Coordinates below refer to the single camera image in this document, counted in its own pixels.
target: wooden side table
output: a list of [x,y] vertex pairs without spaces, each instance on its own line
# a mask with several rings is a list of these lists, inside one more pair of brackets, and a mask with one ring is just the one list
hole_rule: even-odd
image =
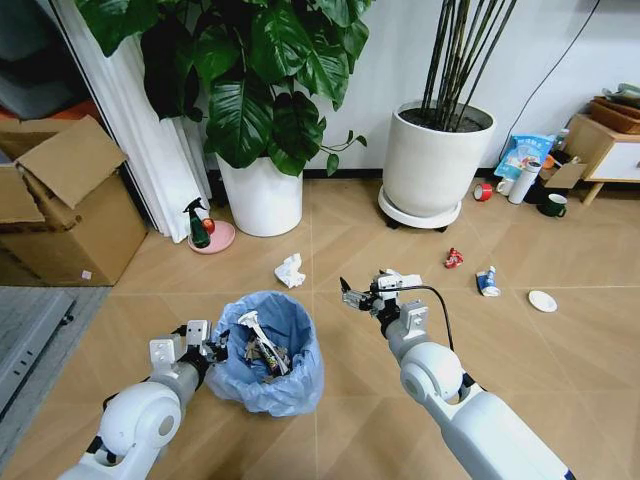
[[611,130],[577,114],[569,123],[564,151],[588,164],[583,180],[593,182],[583,203],[590,205],[606,182],[640,183],[640,135]]

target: green spray bottle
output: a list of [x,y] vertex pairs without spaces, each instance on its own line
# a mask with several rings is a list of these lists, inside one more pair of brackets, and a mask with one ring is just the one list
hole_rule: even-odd
[[193,202],[187,205],[187,208],[183,210],[183,213],[189,212],[189,225],[191,226],[191,243],[196,248],[207,247],[211,243],[209,234],[202,226],[202,220],[196,214],[196,208],[201,208],[206,211],[206,208],[200,203],[200,197],[196,198]]

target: blue trash bag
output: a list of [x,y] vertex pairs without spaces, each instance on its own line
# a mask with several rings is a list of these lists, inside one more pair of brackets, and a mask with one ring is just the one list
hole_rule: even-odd
[[[286,347],[292,370],[263,383],[269,375],[262,359],[249,365],[244,359],[249,328],[238,325],[242,315],[258,312],[258,323],[265,335],[278,347]],[[324,364],[313,320],[300,303],[280,292],[256,292],[228,304],[211,338],[216,341],[229,329],[225,363],[211,368],[206,384],[224,400],[244,404],[250,412],[269,412],[274,417],[311,413],[324,390]]]

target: crumpled tissue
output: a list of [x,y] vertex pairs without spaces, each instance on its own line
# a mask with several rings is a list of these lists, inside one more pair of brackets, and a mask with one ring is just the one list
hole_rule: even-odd
[[287,287],[299,287],[304,282],[307,276],[304,273],[298,272],[302,266],[302,258],[299,253],[294,253],[290,257],[284,259],[284,263],[279,267],[276,267],[274,273],[278,280],[284,283]]

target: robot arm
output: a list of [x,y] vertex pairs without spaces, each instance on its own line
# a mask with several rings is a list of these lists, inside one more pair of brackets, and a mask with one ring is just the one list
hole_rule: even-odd
[[178,431],[209,367],[227,359],[228,331],[217,344],[209,341],[210,333],[208,321],[191,320],[173,334],[151,340],[151,375],[105,401],[98,435],[78,464],[59,479],[146,478]]
[[[368,292],[340,281],[347,305],[378,318],[405,391],[438,423],[445,443],[473,479],[575,478],[504,401],[464,371],[452,349],[429,340],[426,305],[419,300],[398,305],[399,291],[422,285],[418,275],[381,272]],[[455,397],[457,403],[448,403]]]

